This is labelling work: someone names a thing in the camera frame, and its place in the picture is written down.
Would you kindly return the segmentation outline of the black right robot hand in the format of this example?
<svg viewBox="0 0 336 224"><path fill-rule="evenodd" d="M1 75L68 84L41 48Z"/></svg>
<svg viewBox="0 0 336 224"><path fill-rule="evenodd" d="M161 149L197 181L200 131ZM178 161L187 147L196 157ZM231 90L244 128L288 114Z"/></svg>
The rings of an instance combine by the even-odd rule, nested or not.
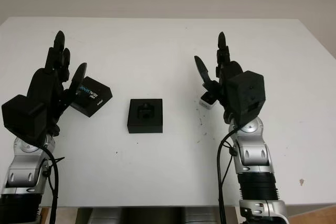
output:
<svg viewBox="0 0 336 224"><path fill-rule="evenodd" d="M217 67L215 69L218 81L210 79L208 70L199 56L195 56L194 59L203 80L203 87L206 89L206 92L201 96L200 104L210 109L218 101L224 108L224 122L230 124L233 113L230 110L226 86L230 78L242 73L243 70L238 62L231 61L225 34L220 32L218 35Z"/></svg>

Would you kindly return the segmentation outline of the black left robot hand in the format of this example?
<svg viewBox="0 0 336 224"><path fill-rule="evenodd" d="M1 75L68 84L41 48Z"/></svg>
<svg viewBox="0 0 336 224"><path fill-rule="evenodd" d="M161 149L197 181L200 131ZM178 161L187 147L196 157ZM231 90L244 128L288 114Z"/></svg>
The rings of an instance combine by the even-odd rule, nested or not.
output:
<svg viewBox="0 0 336 224"><path fill-rule="evenodd" d="M63 83L69 80L70 50L65 47L65 35L60 30L49 48L45 66L38 69L30 82L27 96L45 104L47 108L46 131L58 136L57 125L63 112L74 102L77 90L86 74L87 63L77 68L68 89Z"/></svg>

